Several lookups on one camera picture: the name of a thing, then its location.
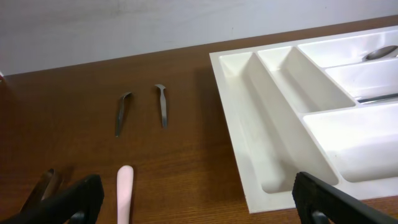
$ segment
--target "dark wood surface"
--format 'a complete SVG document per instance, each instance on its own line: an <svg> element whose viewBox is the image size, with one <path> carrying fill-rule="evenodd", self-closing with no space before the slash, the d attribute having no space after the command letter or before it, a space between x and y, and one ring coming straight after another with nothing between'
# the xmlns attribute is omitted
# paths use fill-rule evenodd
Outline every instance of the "dark wood surface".
<svg viewBox="0 0 398 224"><path fill-rule="evenodd" d="M0 84L0 220L54 168L65 185L99 174L98 223L116 223L116 173L129 164L134 223L299 223L295 209L249 214L208 54L394 25L398 16L8 76ZM167 87L166 130L157 83ZM134 97L116 139L126 91ZM398 217L398 197L366 203Z"/></svg>

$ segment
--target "brown table top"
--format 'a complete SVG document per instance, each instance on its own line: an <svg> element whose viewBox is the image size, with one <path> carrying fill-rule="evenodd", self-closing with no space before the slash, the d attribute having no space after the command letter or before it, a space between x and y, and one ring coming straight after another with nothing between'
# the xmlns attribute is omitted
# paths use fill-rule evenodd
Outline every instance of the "brown table top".
<svg viewBox="0 0 398 224"><path fill-rule="evenodd" d="M250 215L209 53L398 25L398 16L12 75L0 84L0 220L49 168L102 178L97 223L116 223L116 173L135 170L135 223L299 223L295 209ZM159 93L167 87L169 126ZM134 98L120 138L117 100ZM398 217L398 197L367 200Z"/></svg>

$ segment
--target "tray compartment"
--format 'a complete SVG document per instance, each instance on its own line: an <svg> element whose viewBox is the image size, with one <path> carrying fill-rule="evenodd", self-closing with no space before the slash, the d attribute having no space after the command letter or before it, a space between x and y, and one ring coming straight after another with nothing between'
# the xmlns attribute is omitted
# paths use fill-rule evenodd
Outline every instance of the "tray compartment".
<svg viewBox="0 0 398 224"><path fill-rule="evenodd" d="M383 60L326 69L327 74L356 99L398 93L397 71L398 60Z"/></svg>
<svg viewBox="0 0 398 224"><path fill-rule="evenodd" d="M263 191L292 190L300 171L337 184L336 175L259 57L252 52L225 55L220 63Z"/></svg>
<svg viewBox="0 0 398 224"><path fill-rule="evenodd" d="M285 97L298 112L355 106L325 74L295 47L258 52Z"/></svg>
<svg viewBox="0 0 398 224"><path fill-rule="evenodd" d="M300 44L298 47L318 66L325 68L362 62L367 54L389 45L398 45L398 31Z"/></svg>
<svg viewBox="0 0 398 224"><path fill-rule="evenodd" d="M305 116L340 174L349 182L398 177L398 105Z"/></svg>

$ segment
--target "white wall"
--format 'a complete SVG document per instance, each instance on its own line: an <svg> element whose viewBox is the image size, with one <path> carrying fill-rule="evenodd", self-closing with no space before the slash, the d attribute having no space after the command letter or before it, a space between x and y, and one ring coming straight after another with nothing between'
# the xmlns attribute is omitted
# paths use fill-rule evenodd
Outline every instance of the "white wall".
<svg viewBox="0 0 398 224"><path fill-rule="evenodd" d="M3 0L5 75L398 14L397 0Z"/></svg>

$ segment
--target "white tray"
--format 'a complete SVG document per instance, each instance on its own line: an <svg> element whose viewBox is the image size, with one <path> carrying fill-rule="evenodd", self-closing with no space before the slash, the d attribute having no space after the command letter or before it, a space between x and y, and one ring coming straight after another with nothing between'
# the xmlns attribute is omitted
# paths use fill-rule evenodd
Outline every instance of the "white tray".
<svg viewBox="0 0 398 224"><path fill-rule="evenodd" d="M295 207L305 171L357 199L398 195L398 26L211 53L250 213Z"/></svg>

